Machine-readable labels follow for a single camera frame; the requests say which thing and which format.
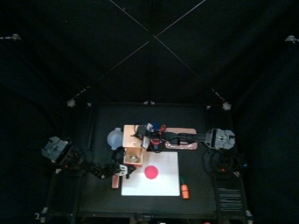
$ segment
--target black wall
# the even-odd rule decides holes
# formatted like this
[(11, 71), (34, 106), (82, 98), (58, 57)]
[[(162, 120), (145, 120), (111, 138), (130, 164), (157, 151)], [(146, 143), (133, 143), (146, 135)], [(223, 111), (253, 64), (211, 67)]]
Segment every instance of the black wall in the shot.
[(299, 37), (298, 2), (207, 1), (161, 37), (191, 69), (153, 34), (199, 2), (117, 3), (150, 32), (110, 1), (2, 5), (0, 37), (23, 38), (0, 39), (4, 223), (31, 219), (44, 206), (50, 173), (40, 148), (61, 135), (67, 100), (86, 86), (82, 101), (207, 104), (222, 103), (215, 88), (233, 104), (238, 148), (247, 153), (250, 210), (261, 223), (297, 223), (299, 43), (285, 39)]

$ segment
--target box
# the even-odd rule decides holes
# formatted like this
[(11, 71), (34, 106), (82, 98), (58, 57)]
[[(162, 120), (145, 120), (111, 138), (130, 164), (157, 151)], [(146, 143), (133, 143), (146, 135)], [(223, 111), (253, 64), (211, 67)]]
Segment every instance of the box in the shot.
[(125, 165), (143, 166), (143, 140), (134, 136), (138, 125), (125, 126), (123, 147), (126, 148)]

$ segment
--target bottle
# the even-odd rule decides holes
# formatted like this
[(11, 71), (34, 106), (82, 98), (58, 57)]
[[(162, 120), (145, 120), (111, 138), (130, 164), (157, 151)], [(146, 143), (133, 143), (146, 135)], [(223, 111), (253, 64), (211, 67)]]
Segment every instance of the bottle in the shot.
[(121, 128), (115, 128), (107, 135), (107, 143), (111, 150), (115, 151), (123, 145), (125, 133)]

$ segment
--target orange object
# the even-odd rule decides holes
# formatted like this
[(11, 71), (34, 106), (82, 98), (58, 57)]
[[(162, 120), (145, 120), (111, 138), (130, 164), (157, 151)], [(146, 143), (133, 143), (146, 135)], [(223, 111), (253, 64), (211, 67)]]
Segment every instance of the orange object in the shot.
[(187, 200), (190, 198), (190, 189), (187, 185), (182, 185), (182, 197)]

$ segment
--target light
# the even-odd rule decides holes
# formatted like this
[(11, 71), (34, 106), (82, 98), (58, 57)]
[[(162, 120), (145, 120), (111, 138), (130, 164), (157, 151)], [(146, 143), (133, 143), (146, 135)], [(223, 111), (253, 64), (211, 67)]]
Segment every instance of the light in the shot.
[(290, 36), (286, 38), (286, 40), (285, 40), (285, 41), (291, 41), (291, 42), (294, 42), (294, 43), (295, 43), (295, 41), (298, 41), (298, 42), (299, 42), (299, 39), (298, 39), (298, 38), (295, 38), (295, 36), (290, 35)]

